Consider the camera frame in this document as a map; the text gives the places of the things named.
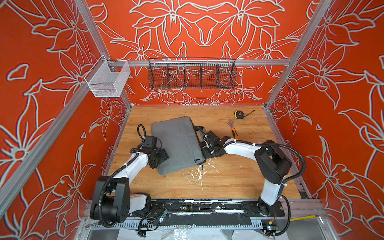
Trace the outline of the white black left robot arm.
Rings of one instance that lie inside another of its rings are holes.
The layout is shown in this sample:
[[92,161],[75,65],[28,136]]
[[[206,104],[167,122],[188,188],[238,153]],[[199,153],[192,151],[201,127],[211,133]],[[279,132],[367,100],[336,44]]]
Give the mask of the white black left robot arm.
[[148,225],[155,221],[161,223],[167,214],[164,207],[152,206],[149,194],[131,194],[130,184],[144,167],[156,169],[169,159],[166,150],[157,146],[161,140],[147,135],[144,125],[139,124],[137,132],[141,143],[130,150],[127,162],[96,182],[90,217],[105,228],[123,223],[130,215],[146,220]]

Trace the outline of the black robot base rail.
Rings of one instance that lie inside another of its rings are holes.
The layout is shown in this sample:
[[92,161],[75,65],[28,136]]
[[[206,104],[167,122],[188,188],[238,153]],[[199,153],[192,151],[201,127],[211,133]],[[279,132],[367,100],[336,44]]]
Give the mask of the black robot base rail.
[[247,217],[263,217],[257,199],[152,199],[149,208],[131,213],[130,217],[143,216],[158,206],[171,214],[244,214]]

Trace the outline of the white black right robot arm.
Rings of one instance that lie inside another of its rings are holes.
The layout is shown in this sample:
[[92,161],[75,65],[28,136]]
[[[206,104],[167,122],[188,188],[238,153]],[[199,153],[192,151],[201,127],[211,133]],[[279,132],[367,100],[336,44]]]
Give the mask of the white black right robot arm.
[[[231,137],[219,138],[212,131],[199,130],[202,142],[202,152],[205,158],[218,158],[223,155],[237,155],[257,162],[265,179],[262,193],[258,199],[258,209],[262,216],[268,217],[273,211],[273,206],[282,198],[282,192],[287,182],[304,174],[306,162],[303,156],[295,149],[277,144],[272,140],[264,143],[251,143],[236,140]],[[302,167],[294,175],[288,177],[292,163],[283,152],[287,149],[296,154]]]

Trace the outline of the grey zippered laptop bag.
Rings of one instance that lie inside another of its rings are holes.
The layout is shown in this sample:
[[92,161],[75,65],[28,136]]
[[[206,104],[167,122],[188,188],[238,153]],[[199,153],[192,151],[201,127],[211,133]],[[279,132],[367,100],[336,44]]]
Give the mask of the grey zippered laptop bag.
[[162,141],[169,158],[157,169],[161,176],[196,167],[206,162],[195,126],[185,116],[152,124],[151,133]]

